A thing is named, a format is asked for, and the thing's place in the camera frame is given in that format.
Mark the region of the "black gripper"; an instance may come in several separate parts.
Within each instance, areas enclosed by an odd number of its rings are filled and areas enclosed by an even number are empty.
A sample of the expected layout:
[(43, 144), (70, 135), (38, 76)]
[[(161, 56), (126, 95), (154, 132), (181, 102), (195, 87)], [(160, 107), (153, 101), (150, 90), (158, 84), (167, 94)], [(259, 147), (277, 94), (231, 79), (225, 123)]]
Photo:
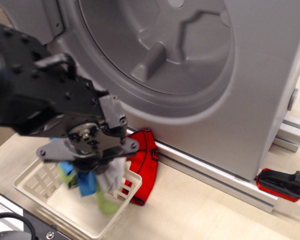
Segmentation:
[(139, 143), (128, 137), (70, 136), (46, 144), (37, 150), (45, 163), (69, 162), (79, 173), (96, 175), (113, 170), (115, 158), (134, 156)]

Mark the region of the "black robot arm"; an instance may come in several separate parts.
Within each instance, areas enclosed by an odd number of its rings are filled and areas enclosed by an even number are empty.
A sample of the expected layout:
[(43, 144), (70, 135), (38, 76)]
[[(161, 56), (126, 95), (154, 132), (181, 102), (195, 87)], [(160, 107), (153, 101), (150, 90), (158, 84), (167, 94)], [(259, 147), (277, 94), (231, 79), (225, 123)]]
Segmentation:
[(52, 55), (34, 37), (0, 24), (0, 127), (54, 138), (44, 162), (69, 162), (80, 173), (104, 173), (110, 161), (134, 156), (120, 101), (77, 74), (74, 59)]

